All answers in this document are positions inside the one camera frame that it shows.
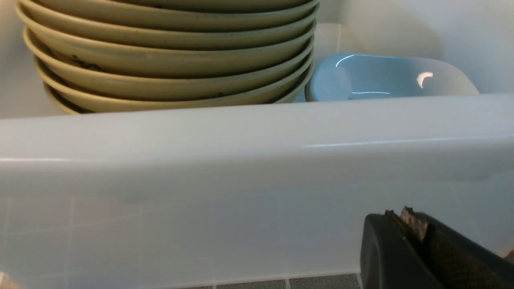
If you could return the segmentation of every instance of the white tile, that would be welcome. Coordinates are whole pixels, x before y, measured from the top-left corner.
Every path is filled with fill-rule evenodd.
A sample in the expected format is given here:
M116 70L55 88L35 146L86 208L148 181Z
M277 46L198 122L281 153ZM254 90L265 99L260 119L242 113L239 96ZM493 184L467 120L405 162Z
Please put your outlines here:
M284 264L277 262L283 259L283 244L275 195L240 195L213 205L217 278L274 279L283 272Z
M64 277L36 277L29 278L26 282L27 289L65 289Z
M70 272L137 264L137 228L136 217L74 228Z
M68 278L69 289L136 289L138 270L106 270L102 272L72 275Z
M12 199L9 232L44 230L68 226L71 198L16 197Z
M449 182L396 182L384 183L384 190L400 214L404 206L426 213L459 233L477 241L479 237L464 215L459 194Z
M474 240L496 252L509 252L514 246L514 198L505 182L460 183L454 185L469 219L480 236Z
M196 276L212 276L210 203L174 206L146 211L142 219L141 263L146 287L195 282Z
M332 191L299 188L280 194L284 241L291 272L315 275L344 263L344 226Z
M344 245L352 250L344 253L345 262L359 263L364 219L368 214L384 214L391 209L391 200L379 183L332 188L331 206L336 210L338 225L344 228Z
M321 0L317 19L319 22L339 22L341 0Z
M137 214L138 205L116 198L79 197L75 201L73 223L80 225Z
M0 232L0 272L1 270L4 268L5 264L3 263L3 261L5 261L5 257L4 257L4 234L2 234L2 232Z
M341 25L336 23L320 23L316 27L314 43L314 63L339 52L339 35Z
M7 217L7 204L9 199L0 197L0 233L4 231L5 219Z
M68 231L6 236L5 263L20 275L62 274Z

